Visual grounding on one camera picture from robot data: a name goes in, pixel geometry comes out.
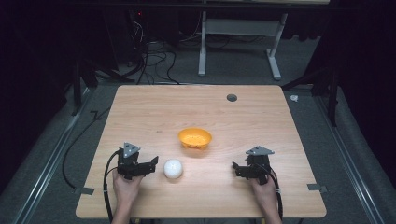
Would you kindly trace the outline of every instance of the gray carpet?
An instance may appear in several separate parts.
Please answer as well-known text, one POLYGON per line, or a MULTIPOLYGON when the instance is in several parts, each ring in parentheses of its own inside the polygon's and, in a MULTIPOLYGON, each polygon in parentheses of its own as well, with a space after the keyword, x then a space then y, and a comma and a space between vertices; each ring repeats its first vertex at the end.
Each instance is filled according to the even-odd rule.
MULTIPOLYGON (((297 39, 282 40, 276 54, 276 59, 282 75, 282 80, 274 81, 270 74, 269 64, 265 60, 263 50, 270 46, 268 39, 259 39, 249 42, 238 37, 222 49, 208 49, 206 77, 198 77, 199 48, 197 46, 180 45, 178 48, 161 45, 152 46, 160 51, 172 50, 177 58, 169 75, 180 83, 190 84, 236 84, 236 85, 283 85, 304 73, 307 63, 315 49, 317 40, 299 42, 297 39)), ((209 42, 213 47, 221 46, 221 42, 209 42)), ((142 76, 141 84, 172 83, 167 80, 166 71, 172 64, 173 54, 167 53, 164 63, 154 66, 159 57, 150 54, 150 65, 147 73, 142 76)), ((120 83, 110 80, 100 80, 100 85, 91 90, 88 103, 81 112, 79 120, 66 143, 66 148, 93 120, 92 111, 101 113, 113 101, 115 92, 120 83)), ((316 98, 310 95, 309 86, 285 91, 285 97, 290 106, 290 111, 301 136, 307 157, 312 166, 318 183, 325 186, 327 192, 322 193, 323 201, 327 208, 327 215, 323 218, 305 219, 304 223, 370 223, 366 216, 361 201, 351 184, 346 172, 342 157, 332 137, 326 118, 318 108, 316 98), (299 101, 290 100, 292 94, 299 95, 299 101)), ((396 194, 382 171, 380 164, 375 159, 359 127, 347 108, 342 92, 338 96, 337 130, 343 137, 347 149, 354 158, 363 179, 369 190, 374 195, 374 200, 379 207, 385 223, 396 220, 396 194)), ((20 170, 0 198, 0 223, 12 223, 17 217, 24 201, 39 178, 51 152, 56 147, 63 130, 72 119, 73 102, 60 111, 46 131, 37 140, 35 147, 20 170)), ((102 130, 106 123, 104 117, 97 120, 73 144, 65 164, 69 180, 77 187, 82 187, 88 174, 93 154, 99 142, 102 130)), ((66 185, 62 176, 62 165, 59 163, 45 189, 40 202, 34 208, 29 223, 108 223, 106 219, 80 219, 75 211, 78 204, 78 195, 73 194, 66 185)), ((297 223, 298 219, 285 218, 284 223, 297 223)))

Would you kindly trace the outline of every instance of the dark background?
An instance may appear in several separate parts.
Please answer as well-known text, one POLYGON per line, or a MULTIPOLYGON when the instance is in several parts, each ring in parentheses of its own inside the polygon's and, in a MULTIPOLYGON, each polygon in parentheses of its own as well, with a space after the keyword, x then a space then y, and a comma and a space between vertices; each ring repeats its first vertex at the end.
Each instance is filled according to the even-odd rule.
MULTIPOLYGON (((396 35, 392 24, 396 23, 393 14, 396 7, 390 1, 331 4, 357 2, 363 3, 362 10, 338 13, 331 20, 326 13, 290 13, 282 37, 297 35, 304 41, 322 36, 306 73, 323 66, 336 68, 350 109, 395 186, 392 154, 396 145, 392 138, 396 136, 393 99, 396 35)), ((125 38, 128 35, 125 11, 112 14, 42 6, 39 1, 2 1, 0 5, 1 191, 46 124, 65 104, 64 92, 72 83, 76 60, 86 57, 117 69, 118 63, 134 57, 133 53, 122 52, 133 47, 130 39, 125 38), (108 21, 116 24, 113 30, 107 29, 108 21)), ((138 19, 145 24, 148 34, 171 45, 177 45, 179 30, 190 35, 198 18, 198 13, 190 11, 142 12, 138 19)), ((223 12, 211 16, 261 19, 273 15, 223 12)))

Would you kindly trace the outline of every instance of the white stand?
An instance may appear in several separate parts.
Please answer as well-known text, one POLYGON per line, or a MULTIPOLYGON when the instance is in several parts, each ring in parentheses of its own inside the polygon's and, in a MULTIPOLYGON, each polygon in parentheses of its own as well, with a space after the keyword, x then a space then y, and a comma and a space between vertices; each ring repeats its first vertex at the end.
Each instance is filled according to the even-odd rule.
POLYGON ((285 27, 288 14, 282 14, 280 21, 240 21, 208 19, 206 12, 202 15, 201 50, 199 57, 198 76, 206 75, 206 34, 218 35, 265 35, 274 36, 274 45, 266 51, 266 55, 271 66, 273 77, 280 80, 281 75, 277 67, 275 53, 285 27))

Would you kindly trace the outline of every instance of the forearm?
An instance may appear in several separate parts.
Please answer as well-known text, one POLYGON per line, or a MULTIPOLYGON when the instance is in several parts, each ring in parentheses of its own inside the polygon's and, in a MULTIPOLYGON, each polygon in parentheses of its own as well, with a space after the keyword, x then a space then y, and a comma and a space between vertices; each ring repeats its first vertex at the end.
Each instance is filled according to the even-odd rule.
POLYGON ((132 203, 119 204, 111 224, 127 224, 131 217, 132 203))
POLYGON ((265 218, 266 224, 280 224, 282 220, 280 219, 279 213, 276 207, 268 207, 263 204, 260 205, 265 218))

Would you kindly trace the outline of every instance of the orange bowl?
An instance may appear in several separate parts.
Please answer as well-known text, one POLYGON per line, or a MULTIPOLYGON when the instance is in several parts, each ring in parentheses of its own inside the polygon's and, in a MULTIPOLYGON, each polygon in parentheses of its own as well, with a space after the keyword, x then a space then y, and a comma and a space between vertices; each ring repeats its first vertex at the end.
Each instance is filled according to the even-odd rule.
POLYGON ((178 139, 185 148, 204 149, 212 141, 212 135, 201 128, 187 128, 178 133, 178 139))

